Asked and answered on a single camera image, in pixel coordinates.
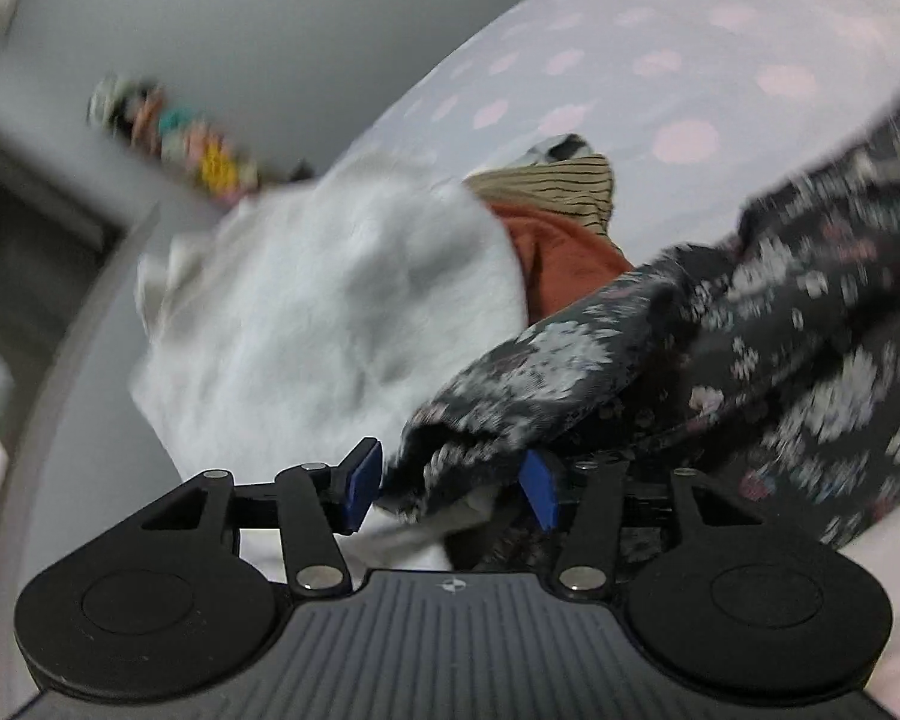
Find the black floral garment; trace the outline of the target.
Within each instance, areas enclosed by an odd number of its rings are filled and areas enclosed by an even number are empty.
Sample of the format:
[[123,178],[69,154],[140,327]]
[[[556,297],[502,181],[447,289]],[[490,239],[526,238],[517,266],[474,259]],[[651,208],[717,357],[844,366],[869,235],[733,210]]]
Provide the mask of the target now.
[[482,356],[382,486],[422,520],[544,449],[689,466],[844,546],[900,506],[900,96],[832,160]]

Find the white fleece garment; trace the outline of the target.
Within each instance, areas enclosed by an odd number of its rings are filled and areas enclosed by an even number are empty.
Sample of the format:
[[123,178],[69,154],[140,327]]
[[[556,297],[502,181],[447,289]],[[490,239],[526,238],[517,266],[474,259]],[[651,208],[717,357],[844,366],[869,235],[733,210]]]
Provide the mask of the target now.
[[247,200],[137,269],[148,348],[131,398],[176,471],[265,483],[387,454],[458,372],[526,327],[502,221],[457,179],[386,153]]

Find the rust orange garment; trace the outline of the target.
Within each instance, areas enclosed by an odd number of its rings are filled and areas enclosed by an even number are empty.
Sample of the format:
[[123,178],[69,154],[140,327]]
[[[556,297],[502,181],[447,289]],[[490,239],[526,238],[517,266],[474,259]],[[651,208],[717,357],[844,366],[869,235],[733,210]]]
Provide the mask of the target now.
[[491,202],[509,232],[525,283],[528,322],[567,309],[632,270],[610,239],[567,216],[530,205]]

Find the tan striped garment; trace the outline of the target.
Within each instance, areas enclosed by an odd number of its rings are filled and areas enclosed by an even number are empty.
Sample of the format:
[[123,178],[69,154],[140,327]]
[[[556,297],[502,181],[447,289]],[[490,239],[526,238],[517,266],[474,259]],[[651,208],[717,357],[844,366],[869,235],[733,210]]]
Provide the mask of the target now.
[[464,185],[506,220],[559,221],[614,245],[608,231],[616,182],[601,154],[476,172]]

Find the black and white garment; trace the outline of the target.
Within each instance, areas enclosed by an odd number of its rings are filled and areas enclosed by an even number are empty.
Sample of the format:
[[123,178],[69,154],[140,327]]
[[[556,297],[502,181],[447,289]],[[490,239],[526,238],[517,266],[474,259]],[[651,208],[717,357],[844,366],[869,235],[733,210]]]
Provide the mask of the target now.
[[546,138],[538,142],[532,148],[525,151],[510,167],[546,166],[546,164],[562,163],[562,161],[575,160],[592,156],[593,149],[585,138],[577,133],[566,133],[557,137]]

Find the row of plush toys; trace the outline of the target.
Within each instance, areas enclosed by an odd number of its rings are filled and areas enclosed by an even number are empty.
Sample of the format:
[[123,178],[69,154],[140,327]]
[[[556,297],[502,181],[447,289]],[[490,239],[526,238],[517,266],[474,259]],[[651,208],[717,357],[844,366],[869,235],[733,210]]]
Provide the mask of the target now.
[[258,163],[248,153],[205,114],[172,104],[152,80],[103,76],[87,103],[87,124],[159,161],[224,206],[263,187]]

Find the pink-dotted light bedsheet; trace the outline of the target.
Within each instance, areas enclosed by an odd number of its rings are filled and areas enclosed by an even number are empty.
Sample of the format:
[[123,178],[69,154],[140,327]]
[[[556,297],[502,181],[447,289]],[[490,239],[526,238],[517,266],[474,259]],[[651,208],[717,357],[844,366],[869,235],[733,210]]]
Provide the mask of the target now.
[[125,232],[61,345],[0,511],[0,712],[34,694],[13,605],[43,567],[175,483],[134,408],[137,259],[214,206],[95,135],[110,71],[150,76],[268,160],[406,149],[464,176],[580,133],[632,260],[730,231],[743,202],[900,85],[900,0],[17,0],[0,176]]

